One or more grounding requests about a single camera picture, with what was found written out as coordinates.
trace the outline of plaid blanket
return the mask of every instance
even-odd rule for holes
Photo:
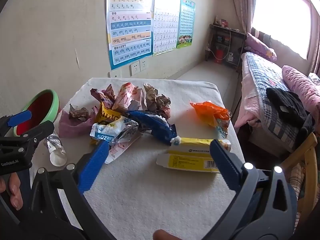
[[[268,87],[289,91],[289,88],[282,79],[282,70],[275,63],[254,53],[247,52],[246,57],[253,82],[258,92],[262,128],[269,134],[272,134],[283,148],[289,152],[293,152],[298,128],[283,122],[279,118],[277,110],[266,96]]]

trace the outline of yellow wrapper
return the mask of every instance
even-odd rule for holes
[[[111,123],[111,122],[114,122],[115,120],[118,120],[120,117],[121,117],[121,114],[119,112],[106,108],[103,102],[101,102],[99,112],[97,113],[97,116],[96,116],[96,122]]]

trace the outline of green bowl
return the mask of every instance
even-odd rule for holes
[[[22,111],[29,110],[32,114],[30,120],[14,127],[14,136],[20,136],[31,128],[45,121],[54,122],[59,113],[59,98],[54,90],[46,89],[38,93]]]

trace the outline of floor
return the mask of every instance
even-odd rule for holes
[[[187,81],[206,81],[218,87],[224,106],[231,109],[238,80],[238,73],[231,67],[213,61],[203,61],[177,78]]]

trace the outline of pink blanket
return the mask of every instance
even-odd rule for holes
[[[261,125],[260,122],[257,122],[260,119],[258,93],[245,53],[242,54],[242,60],[242,98],[235,128],[239,128],[246,123],[250,126],[258,127]]]

